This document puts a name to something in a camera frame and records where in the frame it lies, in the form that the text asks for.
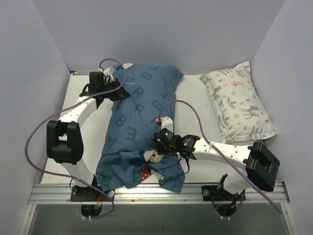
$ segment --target white panel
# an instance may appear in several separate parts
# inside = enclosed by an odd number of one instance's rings
[[[287,0],[253,59],[252,79],[278,128],[266,141],[281,160],[298,234],[312,234],[313,1]]]
[[[285,0],[33,0],[71,70],[105,57],[186,74],[252,59]]]
[[[15,235],[39,177],[25,160],[26,138],[60,108],[69,72],[31,0],[1,1],[0,21],[0,233]],[[40,166],[44,143],[42,128],[30,147]]]

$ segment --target metal frame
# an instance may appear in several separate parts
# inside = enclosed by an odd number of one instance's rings
[[[285,202],[285,203],[281,203],[280,205],[281,205],[281,208],[283,211],[284,219],[285,219],[289,234],[290,235],[297,235],[298,233],[295,229],[295,223],[293,220],[292,213],[290,211],[289,203]]]
[[[140,184],[137,187],[115,190],[114,203],[119,204],[208,204],[202,199],[201,186],[216,185],[216,183],[185,184],[181,194],[162,189],[158,184]],[[29,198],[29,204],[94,204],[95,202],[70,202],[71,190],[67,184],[34,185]],[[276,184],[273,192],[267,192],[275,203],[289,202],[284,183]],[[244,203],[267,203],[253,189],[246,190],[247,200]]]
[[[27,235],[29,233],[29,229],[30,229],[33,217],[34,217],[35,209],[36,209],[35,204],[27,205],[25,216],[20,226],[19,235]]]

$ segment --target white pillow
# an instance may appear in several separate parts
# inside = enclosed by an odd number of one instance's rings
[[[249,61],[232,69],[199,74],[206,85],[222,134],[222,143],[264,140],[277,135],[255,92]]]

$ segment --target blue pillowcase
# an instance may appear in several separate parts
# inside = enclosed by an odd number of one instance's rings
[[[120,66],[113,73],[122,83]],[[183,77],[174,66],[133,64],[127,69],[124,89],[131,97],[116,101],[106,135],[102,155],[127,150],[154,149],[153,133],[159,131],[156,119],[164,104],[176,99],[175,90]],[[175,118],[175,103],[168,105],[162,116]]]
[[[114,67],[114,78],[120,83],[124,71]],[[103,191],[127,188],[140,184],[145,176],[143,169],[152,170],[163,177],[161,188],[181,192],[185,175],[181,172],[177,157],[163,157],[159,163],[146,162],[144,151],[153,150],[153,133],[160,130],[156,119],[161,108],[175,100],[176,87],[183,77],[174,66],[133,64],[127,68],[124,89],[131,97],[114,102],[102,157],[98,163],[96,177]],[[175,103],[168,105],[162,117],[175,118]]]

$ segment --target bed sheet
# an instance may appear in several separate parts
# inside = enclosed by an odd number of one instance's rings
[[[73,105],[82,88],[89,82],[87,75],[72,75],[68,84],[67,93],[63,108]],[[211,141],[221,142],[221,133],[218,121],[215,116],[213,106],[208,97],[206,87],[195,75],[185,75],[179,83],[176,91],[177,99],[184,100],[191,104],[198,112],[206,137]],[[91,114],[81,128],[84,155],[83,159],[91,172],[95,172],[101,151],[105,141],[106,130],[112,114],[112,102],[104,100],[98,110]],[[176,105],[175,133],[181,136],[192,134],[202,136],[196,115],[186,105],[178,103]],[[253,142],[240,142],[236,145],[251,145]],[[185,183],[208,183],[218,182],[220,177],[236,172],[228,165],[206,160],[190,161],[190,172],[186,174]],[[67,174],[66,170],[54,160],[48,159],[46,170]],[[70,179],[65,177],[44,174],[42,184],[67,184]],[[157,178],[151,176],[142,184],[157,183]]]

